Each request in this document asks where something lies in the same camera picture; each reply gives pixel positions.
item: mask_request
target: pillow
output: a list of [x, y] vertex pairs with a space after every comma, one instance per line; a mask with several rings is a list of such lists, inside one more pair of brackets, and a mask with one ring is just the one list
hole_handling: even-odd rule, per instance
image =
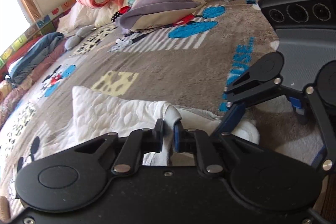
[[7, 97], [7, 95], [12, 91], [12, 85], [6, 80], [0, 83], [0, 103]]
[[42, 36], [37, 37], [32, 39], [31, 41], [27, 42], [26, 44], [24, 44], [21, 48], [18, 49], [17, 52], [15, 52], [6, 62], [6, 68], [7, 70], [9, 70], [9, 67], [12, 63], [14, 63], [15, 61], [17, 61], [18, 59], [20, 59], [21, 57], [23, 57], [28, 50], [37, 42], [40, 40]]
[[111, 18], [116, 12], [118, 12], [118, 5], [113, 2], [109, 2], [104, 7], [101, 7], [100, 9], [98, 9], [98, 14], [94, 22], [94, 26], [96, 28], [99, 28], [101, 26], [111, 23]]

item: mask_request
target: bedsheet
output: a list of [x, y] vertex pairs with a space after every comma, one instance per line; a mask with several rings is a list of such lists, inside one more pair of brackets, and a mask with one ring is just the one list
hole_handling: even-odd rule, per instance
[[[16, 155], [16, 161], [11, 161], [14, 174], [6, 173], [6, 165], [0, 164], [4, 172], [1, 179], [5, 178], [0, 194], [10, 198], [11, 190], [6, 186], [11, 184], [10, 179], [15, 180], [21, 157], [24, 164], [37, 159], [45, 149], [40, 144], [52, 141], [55, 132], [71, 124], [74, 86], [126, 100], [167, 101], [224, 115], [223, 88], [278, 44], [261, 11], [247, 2], [252, 0], [210, 1], [196, 12], [192, 24], [156, 30], [116, 52], [109, 49], [123, 37], [119, 28], [83, 55], [70, 56], [75, 50], [63, 55], [43, 76], [63, 65], [67, 77], [48, 96], [41, 94], [42, 80], [36, 82], [0, 131], [0, 137], [7, 132], [18, 135], [11, 149], [21, 142], [20, 136], [27, 147], [24, 155]], [[316, 125], [299, 125], [285, 97], [250, 108], [245, 118], [255, 122], [261, 146], [306, 163], [322, 146]], [[10, 203], [17, 210], [19, 201], [14, 194]]]

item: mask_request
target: blue cloth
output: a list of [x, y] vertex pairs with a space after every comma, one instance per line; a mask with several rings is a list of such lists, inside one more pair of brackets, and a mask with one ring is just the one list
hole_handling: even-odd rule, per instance
[[10, 72], [11, 80], [20, 84], [55, 49], [62, 39], [63, 34], [60, 32], [53, 32], [43, 36], [13, 67]]
[[185, 38], [191, 35], [208, 31], [218, 24], [217, 21], [194, 22], [186, 26], [181, 26], [171, 31], [169, 38]]
[[225, 7], [224, 6], [219, 6], [219, 7], [209, 7], [206, 8], [203, 11], [203, 18], [213, 18], [213, 17], [218, 17], [222, 14], [225, 13]]

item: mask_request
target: camera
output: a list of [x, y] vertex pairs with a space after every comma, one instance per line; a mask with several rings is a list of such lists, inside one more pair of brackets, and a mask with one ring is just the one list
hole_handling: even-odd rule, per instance
[[336, 27], [333, 0], [260, 0], [258, 4], [275, 30]]
[[[258, 4], [279, 37], [282, 85], [304, 92], [321, 68], [336, 60], [336, 1], [259, 0]], [[324, 99], [332, 100], [331, 95]]]

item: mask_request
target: purple cloth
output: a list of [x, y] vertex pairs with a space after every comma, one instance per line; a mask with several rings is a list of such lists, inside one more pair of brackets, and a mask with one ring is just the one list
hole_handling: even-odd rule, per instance
[[192, 0], [137, 0], [128, 12], [116, 19], [115, 24], [130, 30], [143, 15], [171, 10], [191, 9], [200, 4]]

